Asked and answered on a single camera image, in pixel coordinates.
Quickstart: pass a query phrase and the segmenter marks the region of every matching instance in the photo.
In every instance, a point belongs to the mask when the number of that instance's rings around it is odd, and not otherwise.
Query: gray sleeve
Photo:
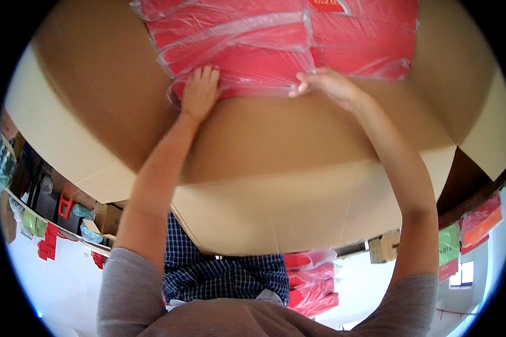
[[[103,268],[98,302],[99,336],[136,336],[165,313],[162,279],[153,264],[114,248]]]
[[[389,288],[382,302],[362,323],[355,336],[427,336],[431,330],[439,279],[421,274],[400,280]]]

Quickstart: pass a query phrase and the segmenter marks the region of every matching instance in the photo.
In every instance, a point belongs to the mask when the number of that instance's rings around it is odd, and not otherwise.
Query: hand
[[[197,68],[187,80],[182,97],[182,114],[202,123],[212,111],[217,98],[220,72],[212,66]]]
[[[300,80],[297,90],[289,93],[290,97],[297,97],[306,93],[310,88],[324,91],[332,100],[344,109],[352,111],[358,98],[364,92],[343,75],[330,68],[317,68],[317,73],[297,73]]]

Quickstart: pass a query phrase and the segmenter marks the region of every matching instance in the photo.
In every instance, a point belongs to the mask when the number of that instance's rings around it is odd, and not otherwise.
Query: gray shirt
[[[336,331],[263,300],[194,300],[166,312],[161,278],[153,264],[114,248],[103,269],[98,305],[100,336],[427,336],[438,278],[408,277],[351,331]]]

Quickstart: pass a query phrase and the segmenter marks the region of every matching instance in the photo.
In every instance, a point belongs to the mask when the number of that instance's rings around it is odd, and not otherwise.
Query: cardboard
[[[371,263],[386,263],[395,260],[400,237],[401,233],[399,229],[396,229],[368,240]]]
[[[409,78],[353,81],[418,149],[439,197],[457,146],[492,179],[506,167],[506,85],[460,4],[422,0],[419,10]],[[127,1],[61,1],[20,60],[7,111],[74,185],[101,203],[127,200],[176,118],[155,59]],[[171,209],[199,249],[216,255],[343,246],[401,224],[366,135],[318,92],[216,104]]]
[[[94,221],[83,219],[86,227],[97,234],[111,240],[116,240],[116,232],[122,216],[122,210],[113,205],[96,204],[94,208]]]

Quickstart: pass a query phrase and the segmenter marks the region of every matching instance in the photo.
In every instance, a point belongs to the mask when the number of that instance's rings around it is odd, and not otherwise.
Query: person
[[[379,104],[331,69],[298,73],[301,84],[290,96],[321,90],[344,108],[342,113],[353,114],[390,180],[403,223],[392,279],[378,308],[351,331],[336,331],[285,307],[289,284],[281,255],[215,259],[196,249],[167,210],[196,131],[219,96],[219,76],[211,66],[193,72],[180,115],[137,176],[103,269],[98,333],[428,335],[439,269],[437,208],[428,171]]]

